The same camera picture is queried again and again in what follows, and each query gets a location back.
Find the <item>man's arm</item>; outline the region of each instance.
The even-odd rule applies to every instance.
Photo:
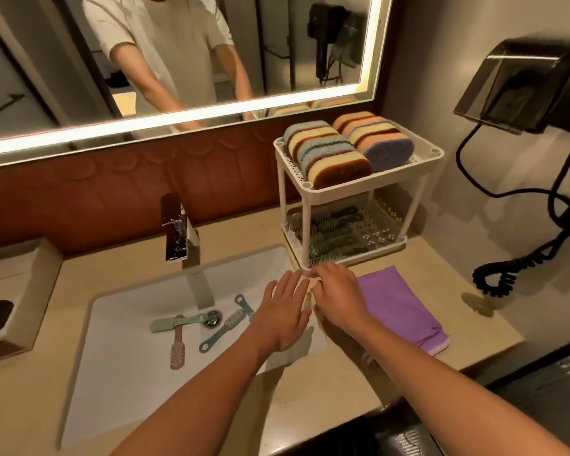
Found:
[[[233,45],[221,44],[216,45],[213,50],[216,53],[226,75],[235,87],[235,95],[238,101],[248,101],[253,99],[253,91],[251,90],[251,83],[249,83],[249,76],[245,70],[245,66],[236,52]],[[246,120],[253,119],[250,112],[244,115]]]
[[[380,364],[450,456],[570,456],[514,406],[398,337],[367,312],[356,277],[328,263],[312,289],[327,319]]]
[[[210,456],[222,447],[243,394],[268,357],[302,335],[309,280],[300,272],[270,282],[249,327],[213,363],[142,422],[112,456]]]
[[[133,82],[142,93],[144,99],[159,112],[177,112],[186,110],[167,88],[154,75],[144,59],[141,51],[132,43],[120,43],[110,51],[110,60],[118,66],[126,77]],[[175,125],[182,131],[200,130],[204,128],[198,122],[187,122]]]

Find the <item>white t-shirt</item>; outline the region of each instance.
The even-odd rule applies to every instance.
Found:
[[[210,50],[233,41],[215,0],[83,0],[83,7],[108,58],[118,44],[137,45],[159,82],[184,106],[216,103]],[[137,115],[157,113],[136,94]]]

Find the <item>man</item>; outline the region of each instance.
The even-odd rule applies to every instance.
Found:
[[[236,98],[253,98],[215,0],[83,0],[83,8],[101,49],[133,84],[137,115],[217,103],[211,51]],[[203,127],[200,122],[178,125],[179,130]]]
[[[570,456],[570,448],[525,414],[373,318],[350,270],[327,263],[314,274],[321,278],[312,288],[317,306],[378,361],[449,456]],[[298,286],[300,276],[288,271],[278,283],[268,283],[241,337],[142,422],[112,456],[216,455],[260,366],[304,332],[310,312],[301,308],[309,280]]]

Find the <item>white wall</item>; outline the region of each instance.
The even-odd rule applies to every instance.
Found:
[[[452,158],[473,127],[452,111],[481,61],[501,40],[531,33],[570,37],[570,0],[407,0],[382,114],[446,151],[425,195],[422,235],[468,280],[477,266],[525,255],[559,231],[546,196],[489,199]],[[492,191],[549,188],[569,151],[570,134],[552,128],[540,136],[483,128],[463,162]],[[570,194],[570,174],[562,191]],[[570,239],[554,261],[522,272],[511,297],[491,303],[528,342],[492,364],[484,381],[570,342]]]

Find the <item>mirror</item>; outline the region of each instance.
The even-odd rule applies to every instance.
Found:
[[[0,165],[373,99],[391,0],[0,0]]]

